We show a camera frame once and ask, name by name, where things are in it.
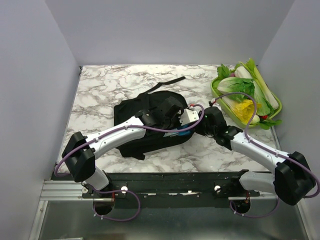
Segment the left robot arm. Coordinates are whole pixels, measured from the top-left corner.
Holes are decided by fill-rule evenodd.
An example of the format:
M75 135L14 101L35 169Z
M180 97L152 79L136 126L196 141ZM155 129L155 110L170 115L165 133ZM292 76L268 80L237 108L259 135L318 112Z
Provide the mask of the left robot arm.
M87 182L99 197L107 197L110 179L96 160L112 149L118 149L124 158L144 160L145 153L185 142L189 132L179 130L187 106L185 99L174 96L125 100L114 107L114 127L87 136L74 133L62 162L76 183Z

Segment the blue dinosaur pencil case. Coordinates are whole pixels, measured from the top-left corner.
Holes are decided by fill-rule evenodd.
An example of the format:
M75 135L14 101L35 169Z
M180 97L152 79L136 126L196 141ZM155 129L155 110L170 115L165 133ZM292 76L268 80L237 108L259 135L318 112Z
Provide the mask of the blue dinosaur pencil case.
M174 130L182 130L188 128L188 125L183 125L178 128L175 128ZM186 130L186 131L180 131L180 132L167 132L163 135L163 137L175 137L175 136L188 136L191 135L193 132L191 130Z

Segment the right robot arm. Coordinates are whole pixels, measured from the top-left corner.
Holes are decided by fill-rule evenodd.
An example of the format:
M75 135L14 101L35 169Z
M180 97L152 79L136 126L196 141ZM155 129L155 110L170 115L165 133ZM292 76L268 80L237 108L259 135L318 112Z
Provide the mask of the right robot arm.
M216 106L201 110L198 115L201 121L195 128L197 134L212 137L218 145L243 154L269 170L269 173L246 171L233 180L230 191L234 195L241 196L247 191L267 192L294 206L316 186L316 179L301 153L289 154L254 140L240 128L227 125Z

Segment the black backpack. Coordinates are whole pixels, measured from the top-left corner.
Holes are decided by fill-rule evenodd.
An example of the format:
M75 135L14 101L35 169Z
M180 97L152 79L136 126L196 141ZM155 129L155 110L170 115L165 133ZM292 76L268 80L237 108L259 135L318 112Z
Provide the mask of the black backpack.
M131 117L139 117L144 125L161 129L160 124L164 117L174 117L173 110L177 110L178 107L183 110L188 104L179 93L168 90L156 91L156 89L162 85L176 84L184 79L182 76L167 82L159 82L137 97L121 101L113 108L114 125L119 125ZM124 158L144 160L145 153L185 143L195 132L193 128L190 130L192 131L190 135L174 137L163 137L164 132L147 130L144 137L127 142L117 149Z

